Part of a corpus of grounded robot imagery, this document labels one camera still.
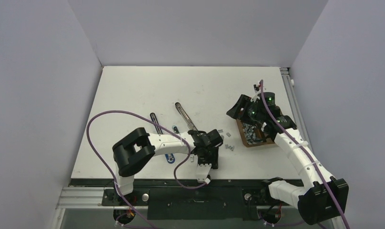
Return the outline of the brown plastic divided tray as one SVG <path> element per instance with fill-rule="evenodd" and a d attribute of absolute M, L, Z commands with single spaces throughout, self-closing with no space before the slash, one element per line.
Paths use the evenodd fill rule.
<path fill-rule="evenodd" d="M 241 120 L 236 120 L 242 143 L 245 147 L 256 147 L 274 144 L 270 138 L 261 131 L 257 125 L 249 125 Z"/>

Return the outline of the silver black stapler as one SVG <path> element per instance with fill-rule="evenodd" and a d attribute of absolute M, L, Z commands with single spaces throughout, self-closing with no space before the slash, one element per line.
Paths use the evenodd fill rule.
<path fill-rule="evenodd" d="M 175 103 L 175 108 L 179 112 L 179 114 L 183 117 L 184 121 L 187 123 L 188 128 L 190 130 L 197 131 L 198 130 L 197 127 L 195 126 L 192 119 L 188 116 L 188 114 L 185 112 L 185 110 L 183 109 L 183 107 L 179 102 Z"/>

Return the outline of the light blue staple box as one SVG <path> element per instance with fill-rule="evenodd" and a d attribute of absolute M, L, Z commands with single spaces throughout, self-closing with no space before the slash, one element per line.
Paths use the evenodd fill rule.
<path fill-rule="evenodd" d="M 179 134 L 179 133 L 180 133 L 178 127 L 175 126 L 175 125 L 172 126 L 172 130 L 173 130 L 173 132 L 176 133 L 176 134 Z"/>

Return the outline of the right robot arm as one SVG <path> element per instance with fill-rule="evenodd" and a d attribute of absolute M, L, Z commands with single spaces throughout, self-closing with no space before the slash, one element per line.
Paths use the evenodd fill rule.
<path fill-rule="evenodd" d="M 282 114 L 275 104 L 274 93 L 259 93 L 254 98 L 242 94 L 226 114 L 243 124 L 260 128 L 266 139 L 284 151 L 302 181 L 300 187 L 280 177 L 264 180 L 264 188 L 259 192 L 263 203 L 278 201 L 295 207 L 309 225 L 345 213 L 347 182 L 335 178 L 315 157 L 294 120 Z"/>

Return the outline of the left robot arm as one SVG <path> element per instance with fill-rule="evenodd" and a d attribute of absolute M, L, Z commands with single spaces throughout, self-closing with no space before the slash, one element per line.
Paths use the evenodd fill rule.
<path fill-rule="evenodd" d="M 195 178 L 198 183 L 209 184 L 209 172 L 218 168 L 219 147 L 222 144 L 223 138 L 216 129 L 208 133 L 189 130 L 173 135 L 147 133 L 143 127 L 135 129 L 112 147 L 116 163 L 115 201 L 120 205 L 129 204 L 134 176 L 154 156 L 165 154 L 196 155 Z"/>

